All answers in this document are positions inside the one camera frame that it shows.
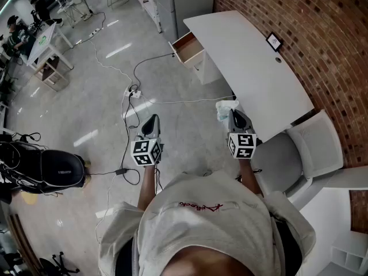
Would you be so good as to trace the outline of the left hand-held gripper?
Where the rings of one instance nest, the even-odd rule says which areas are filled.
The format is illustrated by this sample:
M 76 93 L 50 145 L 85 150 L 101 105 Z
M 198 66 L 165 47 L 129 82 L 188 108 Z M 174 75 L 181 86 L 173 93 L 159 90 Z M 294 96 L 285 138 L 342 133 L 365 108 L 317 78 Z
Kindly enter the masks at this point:
M 160 138 L 160 118 L 153 114 L 139 126 L 138 135 L 131 142 L 131 157 L 136 166 L 155 166 L 163 151 Z

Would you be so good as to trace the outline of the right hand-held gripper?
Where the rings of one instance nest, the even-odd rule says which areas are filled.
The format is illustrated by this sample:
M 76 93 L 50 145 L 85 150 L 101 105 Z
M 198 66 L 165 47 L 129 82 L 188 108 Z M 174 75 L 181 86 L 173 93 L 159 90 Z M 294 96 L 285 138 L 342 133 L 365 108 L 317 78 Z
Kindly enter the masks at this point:
M 241 111 L 229 111 L 228 148 L 235 159 L 251 159 L 256 149 L 256 133 L 251 120 Z

